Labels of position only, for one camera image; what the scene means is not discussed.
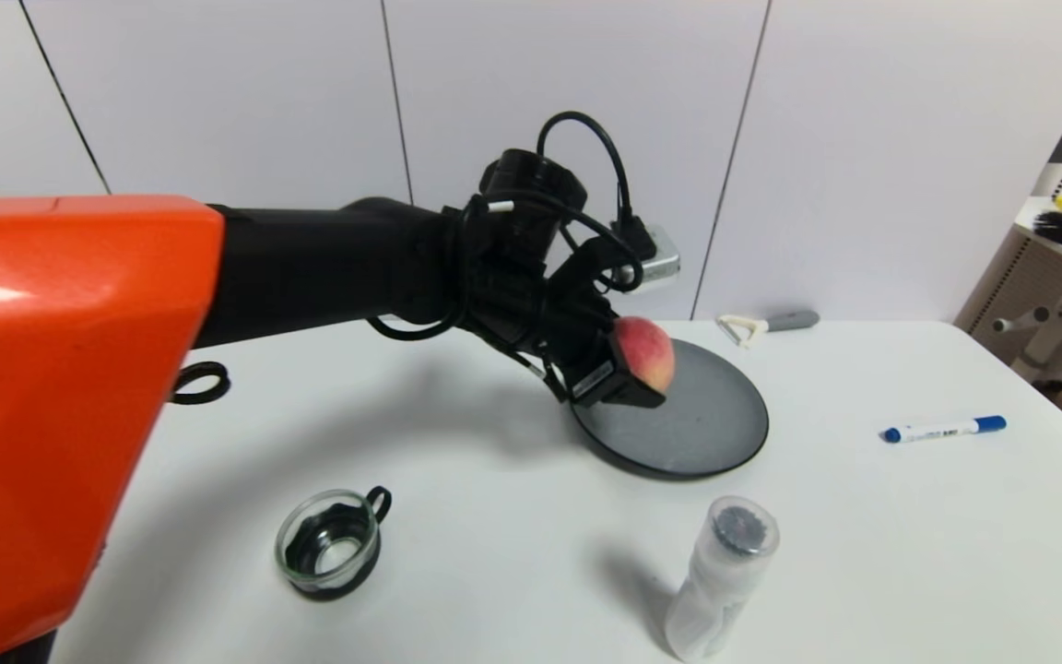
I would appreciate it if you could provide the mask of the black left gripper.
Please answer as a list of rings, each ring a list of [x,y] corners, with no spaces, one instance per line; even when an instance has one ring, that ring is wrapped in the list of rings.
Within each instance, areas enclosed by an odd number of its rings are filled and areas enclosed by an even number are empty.
[[[656,409],[665,392],[631,374],[607,307],[546,302],[515,338],[515,350],[539,361],[542,379],[556,401]]]

